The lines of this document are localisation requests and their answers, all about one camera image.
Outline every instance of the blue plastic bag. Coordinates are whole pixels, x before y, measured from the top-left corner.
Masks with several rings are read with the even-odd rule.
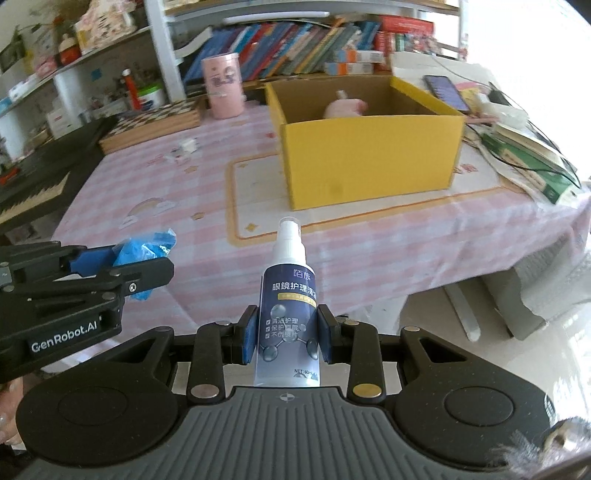
[[[177,244],[177,235],[168,229],[168,232],[149,233],[137,238],[128,238],[113,247],[117,259],[113,264],[126,265],[153,258],[167,257],[172,248]],[[132,295],[136,300],[148,300],[152,290],[146,290]]]

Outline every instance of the eyeglass cleaner bottle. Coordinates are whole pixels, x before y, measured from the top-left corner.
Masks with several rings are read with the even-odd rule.
[[[256,387],[319,387],[316,279],[297,219],[279,222],[261,281]]]

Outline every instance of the molecule graphic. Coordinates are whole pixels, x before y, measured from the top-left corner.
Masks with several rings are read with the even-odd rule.
[[[285,326],[285,336],[279,341],[276,345],[269,345],[263,348],[262,351],[262,359],[265,362],[272,362],[277,355],[279,355],[279,346],[283,343],[294,343],[294,342],[302,342],[306,345],[306,351],[310,358],[314,360],[318,360],[318,342],[311,338],[310,340],[306,341],[299,337],[300,332],[306,331],[306,326],[303,323],[300,323],[297,328],[296,325],[287,325],[285,323],[285,314],[287,310],[281,304],[275,305],[271,309],[271,319],[278,320],[280,323],[283,323]]]

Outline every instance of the phone screen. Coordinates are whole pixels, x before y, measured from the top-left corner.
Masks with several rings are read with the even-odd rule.
[[[447,103],[460,112],[470,111],[470,107],[468,107],[460,92],[457,91],[449,78],[438,75],[425,75],[423,79],[429,86],[432,94],[442,102]]]

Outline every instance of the open cardboard box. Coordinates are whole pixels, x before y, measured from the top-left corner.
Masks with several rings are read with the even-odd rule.
[[[344,90],[365,116],[323,119]],[[280,80],[265,86],[291,207],[303,210],[450,186],[464,117],[396,77]]]

